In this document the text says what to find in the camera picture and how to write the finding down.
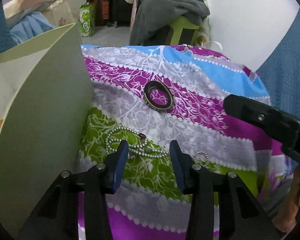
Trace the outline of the person right hand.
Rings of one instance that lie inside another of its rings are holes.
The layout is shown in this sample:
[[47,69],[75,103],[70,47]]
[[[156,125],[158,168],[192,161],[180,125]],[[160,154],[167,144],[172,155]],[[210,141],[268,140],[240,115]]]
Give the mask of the person right hand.
[[294,178],[285,200],[275,218],[275,227],[282,232],[290,232],[296,225],[296,215],[300,209],[300,165],[294,171]]

